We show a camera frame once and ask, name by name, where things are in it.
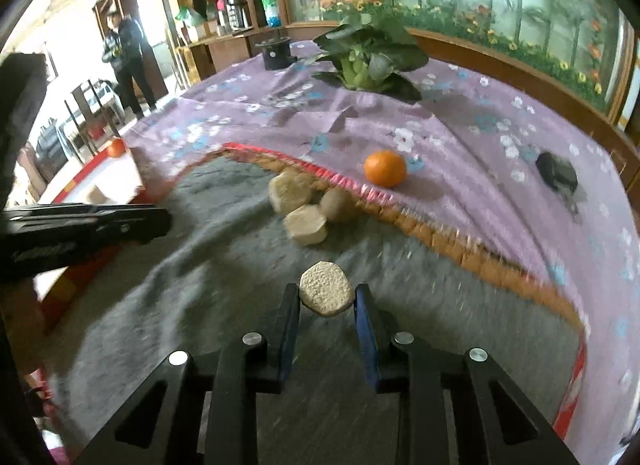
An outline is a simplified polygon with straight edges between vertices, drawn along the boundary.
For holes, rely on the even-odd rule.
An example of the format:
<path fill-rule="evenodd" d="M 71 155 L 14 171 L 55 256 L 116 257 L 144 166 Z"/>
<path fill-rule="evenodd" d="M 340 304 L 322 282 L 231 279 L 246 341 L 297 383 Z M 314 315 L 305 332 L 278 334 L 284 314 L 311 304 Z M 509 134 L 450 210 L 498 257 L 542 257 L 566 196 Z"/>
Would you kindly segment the black cylindrical device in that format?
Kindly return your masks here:
<path fill-rule="evenodd" d="M 278 33 L 256 44 L 266 71 L 279 71 L 292 66 L 297 58 L 292 54 L 291 37 Z"/>

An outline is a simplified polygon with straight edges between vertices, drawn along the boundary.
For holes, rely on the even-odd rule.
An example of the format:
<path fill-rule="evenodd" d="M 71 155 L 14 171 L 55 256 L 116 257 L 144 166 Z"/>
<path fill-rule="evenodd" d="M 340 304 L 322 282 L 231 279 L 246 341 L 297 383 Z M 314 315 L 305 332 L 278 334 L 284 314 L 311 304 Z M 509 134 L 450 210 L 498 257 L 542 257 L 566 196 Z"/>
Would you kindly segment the brown round fruit top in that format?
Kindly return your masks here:
<path fill-rule="evenodd" d="M 328 222 L 348 222 L 357 215 L 354 197 L 342 188 L 329 188 L 324 192 L 319 207 Z"/>

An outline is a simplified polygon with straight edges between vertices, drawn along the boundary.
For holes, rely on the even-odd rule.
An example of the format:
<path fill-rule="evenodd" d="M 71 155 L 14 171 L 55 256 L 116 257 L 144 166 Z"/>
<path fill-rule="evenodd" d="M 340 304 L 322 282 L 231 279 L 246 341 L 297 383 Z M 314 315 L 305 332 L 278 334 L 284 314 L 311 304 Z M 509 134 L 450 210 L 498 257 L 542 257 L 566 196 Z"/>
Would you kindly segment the purple floral tablecloth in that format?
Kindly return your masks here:
<path fill-rule="evenodd" d="M 233 142 L 314 163 L 358 189 L 370 154 L 398 153 L 408 176 L 394 202 L 518 263 L 576 309 L 587 362 L 565 398 L 575 410 L 567 444 L 584 464 L 612 459 L 639 405 L 639 237 L 608 150 L 462 66 L 433 60 L 411 72 L 422 98 L 407 104 L 317 80 L 309 40 L 292 51 L 284 70 L 253 58 L 192 86 L 137 122 L 128 144 L 166 179 Z M 541 179 L 542 151 L 574 166 L 576 217 Z"/>

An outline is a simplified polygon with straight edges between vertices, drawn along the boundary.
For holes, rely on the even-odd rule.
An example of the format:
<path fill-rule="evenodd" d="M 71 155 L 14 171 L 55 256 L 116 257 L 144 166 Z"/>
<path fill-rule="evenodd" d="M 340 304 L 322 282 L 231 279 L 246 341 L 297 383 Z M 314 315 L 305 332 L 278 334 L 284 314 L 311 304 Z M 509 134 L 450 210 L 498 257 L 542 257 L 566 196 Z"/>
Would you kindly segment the red white gift box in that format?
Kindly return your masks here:
<path fill-rule="evenodd" d="M 44 329 L 51 332 L 70 310 L 73 301 L 86 292 L 91 281 L 117 254 L 116 237 L 106 233 L 108 215 L 117 205 L 142 203 L 146 191 L 134 155 L 123 142 L 116 154 L 107 148 L 84 165 L 67 164 L 54 177 L 40 200 L 51 205 L 58 220 L 70 230 L 56 242 L 62 253 L 55 260 L 62 266 L 35 277 L 35 290 Z"/>

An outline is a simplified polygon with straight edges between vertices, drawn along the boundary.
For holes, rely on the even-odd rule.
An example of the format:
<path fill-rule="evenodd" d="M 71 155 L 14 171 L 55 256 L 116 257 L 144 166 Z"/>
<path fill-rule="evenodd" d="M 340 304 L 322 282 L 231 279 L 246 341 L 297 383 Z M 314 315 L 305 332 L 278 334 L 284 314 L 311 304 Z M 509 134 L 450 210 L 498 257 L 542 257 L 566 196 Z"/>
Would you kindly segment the beige cake block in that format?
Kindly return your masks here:
<path fill-rule="evenodd" d="M 340 266 L 319 261 L 307 269 L 299 280 L 302 303 L 321 317 L 335 317 L 355 300 L 355 291 Z"/>
<path fill-rule="evenodd" d="M 309 204 L 312 198 L 311 184 L 308 175 L 295 170 L 283 170 L 273 177 L 268 185 L 268 198 L 274 211 L 279 215 L 287 215 Z"/>
<path fill-rule="evenodd" d="M 314 245 L 326 240 L 326 216 L 318 205 L 303 205 L 283 219 L 288 237 L 300 245 Z"/>

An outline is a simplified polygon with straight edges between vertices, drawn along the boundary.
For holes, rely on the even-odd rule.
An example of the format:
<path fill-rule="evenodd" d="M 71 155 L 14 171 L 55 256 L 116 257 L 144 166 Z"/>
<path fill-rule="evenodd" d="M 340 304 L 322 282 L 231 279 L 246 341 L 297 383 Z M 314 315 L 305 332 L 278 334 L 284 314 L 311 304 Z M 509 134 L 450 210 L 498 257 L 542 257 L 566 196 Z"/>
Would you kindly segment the steel thermos flask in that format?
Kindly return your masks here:
<path fill-rule="evenodd" d="M 246 0 L 224 0 L 233 32 L 245 31 L 250 27 Z"/>

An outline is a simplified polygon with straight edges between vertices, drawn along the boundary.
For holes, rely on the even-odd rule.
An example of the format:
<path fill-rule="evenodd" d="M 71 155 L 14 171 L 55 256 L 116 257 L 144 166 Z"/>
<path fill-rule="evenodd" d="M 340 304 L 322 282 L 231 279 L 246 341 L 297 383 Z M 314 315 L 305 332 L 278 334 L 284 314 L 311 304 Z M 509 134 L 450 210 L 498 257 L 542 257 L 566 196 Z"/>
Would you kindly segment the beige cake block top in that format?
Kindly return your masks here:
<path fill-rule="evenodd" d="M 295 170 L 283 170 L 273 177 L 268 185 L 268 198 L 274 211 L 279 215 L 287 215 L 309 204 L 312 198 L 311 184 L 308 175 Z"/>

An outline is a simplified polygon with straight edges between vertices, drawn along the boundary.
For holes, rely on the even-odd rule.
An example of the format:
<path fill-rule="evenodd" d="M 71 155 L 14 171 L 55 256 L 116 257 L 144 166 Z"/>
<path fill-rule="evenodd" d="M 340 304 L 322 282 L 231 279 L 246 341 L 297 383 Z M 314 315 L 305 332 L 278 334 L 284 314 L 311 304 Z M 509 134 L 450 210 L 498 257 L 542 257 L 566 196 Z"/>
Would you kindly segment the beige hexagonal cake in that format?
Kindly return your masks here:
<path fill-rule="evenodd" d="M 93 205 L 106 205 L 113 203 L 113 201 L 106 196 L 98 186 L 93 186 L 87 191 L 85 200 L 87 203 Z"/>

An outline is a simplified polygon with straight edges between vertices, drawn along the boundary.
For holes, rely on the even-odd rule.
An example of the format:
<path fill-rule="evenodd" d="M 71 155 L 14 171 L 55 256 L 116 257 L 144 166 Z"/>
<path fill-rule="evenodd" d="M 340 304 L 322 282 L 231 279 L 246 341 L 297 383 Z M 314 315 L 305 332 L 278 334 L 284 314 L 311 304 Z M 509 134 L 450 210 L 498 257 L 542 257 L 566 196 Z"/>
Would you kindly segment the grey felt mat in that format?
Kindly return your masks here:
<path fill-rule="evenodd" d="M 262 463 L 393 462 L 397 399 L 374 392 L 358 348 L 362 283 L 433 347 L 485 349 L 555 418 L 579 341 L 564 319 L 366 214 L 300 244 L 302 223 L 274 211 L 271 185 L 253 164 L 195 168 L 165 199 L 174 218 L 166 237 L 121 249 L 74 299 L 43 358 L 71 455 L 172 351 L 204 355 L 260 329 L 291 283 L 302 292 L 293 370 L 281 395 L 258 400 Z"/>

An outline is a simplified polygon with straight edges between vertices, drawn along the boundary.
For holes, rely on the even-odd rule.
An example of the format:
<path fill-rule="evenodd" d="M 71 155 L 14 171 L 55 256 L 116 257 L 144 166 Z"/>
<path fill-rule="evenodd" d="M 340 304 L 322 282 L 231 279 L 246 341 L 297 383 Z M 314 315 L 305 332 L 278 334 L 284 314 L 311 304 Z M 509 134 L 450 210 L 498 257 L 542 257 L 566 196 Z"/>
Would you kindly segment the person in dark clothes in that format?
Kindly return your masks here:
<path fill-rule="evenodd" d="M 124 102 L 134 116 L 142 120 L 144 113 L 134 92 L 134 83 L 142 91 L 149 109 L 156 110 L 156 99 L 144 70 L 142 47 L 145 38 L 142 29 L 136 20 L 122 17 L 118 12 L 110 12 L 106 23 L 102 61 L 112 67 Z"/>

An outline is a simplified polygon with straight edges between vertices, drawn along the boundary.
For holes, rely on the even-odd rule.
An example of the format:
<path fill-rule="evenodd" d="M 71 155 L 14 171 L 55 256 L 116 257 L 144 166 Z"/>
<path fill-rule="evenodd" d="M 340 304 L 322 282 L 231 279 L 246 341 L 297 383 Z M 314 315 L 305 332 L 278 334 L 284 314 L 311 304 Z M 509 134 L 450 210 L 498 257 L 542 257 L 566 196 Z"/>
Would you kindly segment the green leafy cabbage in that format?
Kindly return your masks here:
<path fill-rule="evenodd" d="M 333 30 L 317 36 L 318 63 L 331 71 L 314 78 L 352 92 L 374 92 L 405 103 L 416 103 L 422 94 L 404 74 L 430 61 L 416 39 L 398 21 L 389 18 L 347 18 Z"/>

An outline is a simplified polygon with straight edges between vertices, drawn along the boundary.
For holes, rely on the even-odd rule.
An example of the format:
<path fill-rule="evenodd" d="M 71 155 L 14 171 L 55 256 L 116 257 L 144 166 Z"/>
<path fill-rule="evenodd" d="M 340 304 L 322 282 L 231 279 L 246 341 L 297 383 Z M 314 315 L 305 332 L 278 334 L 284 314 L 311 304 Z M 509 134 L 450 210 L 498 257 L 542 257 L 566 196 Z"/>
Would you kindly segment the green bottle on shelf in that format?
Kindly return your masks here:
<path fill-rule="evenodd" d="M 260 0 L 264 10 L 267 25 L 270 28 L 278 28 L 281 25 L 278 0 Z"/>

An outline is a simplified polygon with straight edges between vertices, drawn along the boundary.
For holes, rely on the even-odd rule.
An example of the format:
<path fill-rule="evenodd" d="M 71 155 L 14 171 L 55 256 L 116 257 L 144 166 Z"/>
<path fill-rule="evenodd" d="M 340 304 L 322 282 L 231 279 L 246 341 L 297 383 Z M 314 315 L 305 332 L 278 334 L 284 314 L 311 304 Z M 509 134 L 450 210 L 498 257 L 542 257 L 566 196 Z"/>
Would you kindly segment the black car key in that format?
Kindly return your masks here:
<path fill-rule="evenodd" d="M 550 151 L 542 151 L 536 159 L 536 167 L 541 179 L 562 200 L 574 217 L 578 212 L 576 192 L 579 182 L 572 163 Z"/>

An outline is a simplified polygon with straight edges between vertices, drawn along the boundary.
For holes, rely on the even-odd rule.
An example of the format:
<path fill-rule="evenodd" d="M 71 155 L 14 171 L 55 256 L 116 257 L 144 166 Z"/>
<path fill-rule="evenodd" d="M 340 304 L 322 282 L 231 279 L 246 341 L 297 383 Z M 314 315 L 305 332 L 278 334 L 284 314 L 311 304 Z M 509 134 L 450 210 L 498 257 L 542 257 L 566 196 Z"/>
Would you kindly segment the large orange mandarin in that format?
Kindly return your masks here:
<path fill-rule="evenodd" d="M 127 146 L 122 138 L 115 137 L 107 144 L 105 151 L 109 158 L 117 159 L 127 152 Z"/>

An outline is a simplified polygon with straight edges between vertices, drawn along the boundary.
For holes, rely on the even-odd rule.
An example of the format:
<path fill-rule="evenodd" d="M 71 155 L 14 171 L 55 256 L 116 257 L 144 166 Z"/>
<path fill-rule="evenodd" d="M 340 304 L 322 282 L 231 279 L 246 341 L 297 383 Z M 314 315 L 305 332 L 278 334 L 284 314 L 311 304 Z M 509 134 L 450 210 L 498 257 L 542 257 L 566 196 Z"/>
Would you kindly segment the small far orange mandarin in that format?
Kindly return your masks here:
<path fill-rule="evenodd" d="M 370 154 L 363 163 L 364 176 L 371 184 L 394 188 L 407 177 L 405 159 L 394 151 L 376 151 Z"/>

